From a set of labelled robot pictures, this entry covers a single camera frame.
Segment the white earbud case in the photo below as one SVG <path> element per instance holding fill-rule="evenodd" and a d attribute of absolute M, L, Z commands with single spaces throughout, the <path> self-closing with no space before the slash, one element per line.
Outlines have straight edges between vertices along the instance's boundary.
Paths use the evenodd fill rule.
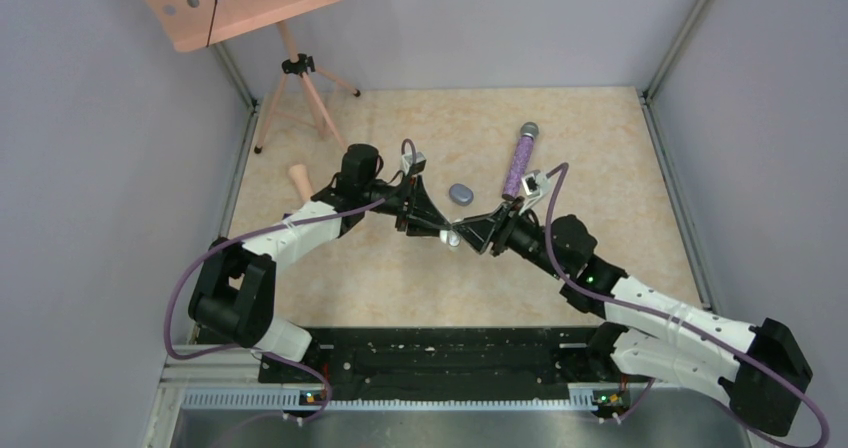
<path fill-rule="evenodd" d="M 441 230 L 439 233 L 439 239 L 451 251 L 456 251 L 462 243 L 461 237 L 452 230 Z"/>

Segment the lavender charging case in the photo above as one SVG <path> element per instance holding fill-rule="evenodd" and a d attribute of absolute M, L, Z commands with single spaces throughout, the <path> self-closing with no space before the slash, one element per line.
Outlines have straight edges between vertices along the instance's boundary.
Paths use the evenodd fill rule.
<path fill-rule="evenodd" d="M 474 201 L 474 192 L 464 184 L 455 183 L 448 190 L 449 199 L 459 206 L 469 206 Z"/>

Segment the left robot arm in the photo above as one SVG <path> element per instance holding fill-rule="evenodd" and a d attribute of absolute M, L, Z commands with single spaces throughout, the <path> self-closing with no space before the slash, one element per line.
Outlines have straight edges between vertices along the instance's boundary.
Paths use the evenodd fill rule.
<path fill-rule="evenodd" d="M 379 179 L 383 159 L 368 144 L 352 144 L 328 186 L 282 221 L 251 235 L 220 238 L 211 246 L 188 304 L 189 317 L 226 342 L 270 352 L 297 381 L 319 372 L 312 335 L 274 312 L 276 283 L 283 271 L 314 249 L 347 234 L 366 212 L 393 216 L 408 236 L 435 237 L 456 247 L 459 236 L 438 213 L 424 189 L 424 156 L 410 140 L 402 145 L 399 173 Z"/>

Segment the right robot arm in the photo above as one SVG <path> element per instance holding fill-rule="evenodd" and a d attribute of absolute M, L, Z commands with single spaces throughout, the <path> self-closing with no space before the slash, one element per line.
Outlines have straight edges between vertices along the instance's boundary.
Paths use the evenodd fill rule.
<path fill-rule="evenodd" d="M 792 331 L 772 318 L 755 325 L 724 318 L 664 295 L 595 255 L 595 237 L 574 215 L 541 225 L 531 210 L 504 203 L 495 212 L 455 222 L 440 235 L 479 253 L 512 251 L 555 278 L 583 313 L 605 320 L 586 353 L 589 372 L 620 372 L 672 381 L 730 409 L 775 437 L 788 435 L 812 380 Z"/>

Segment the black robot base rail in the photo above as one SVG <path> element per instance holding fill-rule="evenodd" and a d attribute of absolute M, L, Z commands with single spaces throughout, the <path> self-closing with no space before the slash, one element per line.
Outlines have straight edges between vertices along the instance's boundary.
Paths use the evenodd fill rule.
<path fill-rule="evenodd" d="M 591 355 L 593 327 L 314 328 L 308 372 L 258 358 L 259 382 L 315 382 L 335 401 L 565 400 L 580 383 L 639 382 Z"/>

